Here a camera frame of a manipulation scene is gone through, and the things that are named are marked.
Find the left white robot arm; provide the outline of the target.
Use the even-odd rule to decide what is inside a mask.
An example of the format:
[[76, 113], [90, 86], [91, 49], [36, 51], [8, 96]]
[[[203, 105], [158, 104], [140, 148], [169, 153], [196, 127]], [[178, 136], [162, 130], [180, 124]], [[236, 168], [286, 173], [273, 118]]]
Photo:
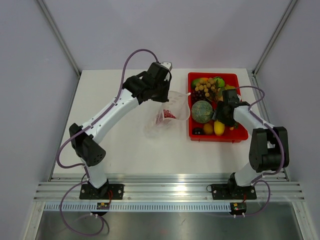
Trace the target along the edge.
[[106, 150], [101, 142], [130, 111], [146, 101], [168, 102], [172, 79], [171, 62], [153, 62], [148, 70], [127, 78], [118, 94], [91, 120], [69, 127], [71, 146], [84, 164], [87, 180], [81, 184], [80, 199], [111, 199], [116, 187], [103, 168]]

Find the yellow mango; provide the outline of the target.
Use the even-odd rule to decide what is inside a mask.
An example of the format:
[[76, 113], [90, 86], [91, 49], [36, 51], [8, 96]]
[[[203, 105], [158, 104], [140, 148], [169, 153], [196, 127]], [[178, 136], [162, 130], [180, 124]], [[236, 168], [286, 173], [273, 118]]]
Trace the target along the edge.
[[225, 132], [225, 125], [222, 122], [216, 120], [213, 124], [213, 130], [216, 136], [222, 136]]

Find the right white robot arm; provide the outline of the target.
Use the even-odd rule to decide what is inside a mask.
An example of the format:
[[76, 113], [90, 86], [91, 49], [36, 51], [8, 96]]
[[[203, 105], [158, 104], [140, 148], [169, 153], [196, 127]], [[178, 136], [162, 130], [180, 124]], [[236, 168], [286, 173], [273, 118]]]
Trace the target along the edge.
[[249, 162], [232, 173], [227, 183], [211, 184], [214, 200], [255, 200], [255, 185], [265, 176], [278, 174], [290, 163], [288, 131], [257, 116], [252, 105], [240, 100], [237, 89], [222, 92], [214, 112], [214, 120], [226, 126], [240, 124], [251, 136]]

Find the clear zip top bag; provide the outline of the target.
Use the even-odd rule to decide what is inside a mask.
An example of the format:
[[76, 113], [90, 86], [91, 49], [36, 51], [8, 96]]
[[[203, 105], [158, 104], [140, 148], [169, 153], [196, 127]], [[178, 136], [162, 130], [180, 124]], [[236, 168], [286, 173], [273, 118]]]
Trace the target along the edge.
[[[180, 93], [177, 91], [168, 92], [168, 102], [162, 103], [155, 107], [151, 116], [146, 122], [143, 132], [147, 137], [157, 137], [165, 130], [173, 127], [176, 123], [186, 121], [189, 119], [191, 112], [188, 105], [188, 98], [191, 96], [190, 92]], [[170, 110], [176, 119], [164, 119], [163, 110]]]

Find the pink red grape bunch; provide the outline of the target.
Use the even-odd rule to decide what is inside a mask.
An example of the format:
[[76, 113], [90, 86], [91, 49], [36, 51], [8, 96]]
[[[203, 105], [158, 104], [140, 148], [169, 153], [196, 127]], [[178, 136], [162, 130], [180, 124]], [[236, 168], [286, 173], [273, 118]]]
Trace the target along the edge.
[[176, 116], [172, 114], [172, 112], [168, 109], [163, 109], [163, 118], [164, 119], [176, 119]]

